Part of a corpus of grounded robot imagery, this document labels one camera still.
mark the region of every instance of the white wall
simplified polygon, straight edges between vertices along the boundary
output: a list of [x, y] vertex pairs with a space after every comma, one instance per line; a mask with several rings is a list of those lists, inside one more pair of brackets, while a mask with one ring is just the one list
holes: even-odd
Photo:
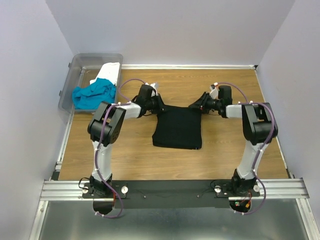
[[259, 64], [294, 0], [46, 0], [73, 54], [124, 64]]
[[320, 1], [297, 0], [259, 67], [288, 168], [303, 177], [320, 225]]
[[0, 2], [0, 239], [29, 238], [65, 118], [72, 52], [44, 0]]

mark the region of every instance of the plastic bin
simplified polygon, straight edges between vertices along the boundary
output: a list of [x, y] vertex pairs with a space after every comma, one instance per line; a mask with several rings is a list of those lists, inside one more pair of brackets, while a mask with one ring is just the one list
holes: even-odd
[[[118, 80], [116, 84], [115, 100], [118, 96], [118, 87], [121, 81], [120, 73], [123, 56], [117, 53], [80, 53], [73, 57], [69, 64], [69, 72], [65, 80], [62, 92], [60, 93], [59, 109], [71, 113], [75, 108], [72, 101], [72, 92], [75, 87], [82, 86], [84, 74], [88, 71], [101, 69], [106, 63], [120, 63]], [[75, 112], [95, 112], [95, 109], [75, 109]]]

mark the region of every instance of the folded black fabric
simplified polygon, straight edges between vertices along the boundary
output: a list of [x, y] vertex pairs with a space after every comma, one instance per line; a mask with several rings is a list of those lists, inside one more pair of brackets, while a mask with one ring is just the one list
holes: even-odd
[[175, 149], [200, 149], [201, 110], [188, 107], [165, 106], [157, 115], [157, 125], [152, 135], [153, 145]]

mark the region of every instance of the blue cloth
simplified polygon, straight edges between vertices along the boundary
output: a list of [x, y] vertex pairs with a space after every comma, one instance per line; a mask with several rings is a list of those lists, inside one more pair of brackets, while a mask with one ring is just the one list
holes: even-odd
[[75, 109], [97, 109], [103, 101], [115, 102], [116, 86], [107, 79], [97, 78], [91, 85], [81, 88], [77, 86], [72, 92]]

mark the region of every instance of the wooden table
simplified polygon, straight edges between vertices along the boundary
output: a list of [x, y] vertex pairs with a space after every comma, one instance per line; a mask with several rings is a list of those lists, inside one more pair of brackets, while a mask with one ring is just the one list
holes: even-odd
[[[98, 72], [85, 74], [86, 81]], [[250, 100], [263, 102], [261, 90], [250, 69], [142, 69], [122, 70], [122, 79], [140, 78], [159, 83], [158, 92], [165, 104], [186, 107], [197, 100], [215, 82], [238, 85]], [[131, 81], [122, 93], [129, 98], [138, 94], [141, 83]], [[232, 89], [233, 102], [244, 101]], [[127, 119], [112, 150], [112, 172], [115, 180], [195, 180], [230, 179], [239, 165], [245, 147], [241, 119], [203, 115], [200, 150], [156, 147], [152, 134], [157, 116]], [[93, 170], [93, 146], [87, 127], [91, 114], [75, 114], [68, 138], [59, 180], [79, 180]], [[265, 151], [258, 175], [263, 179], [287, 178], [278, 143], [274, 139]]]

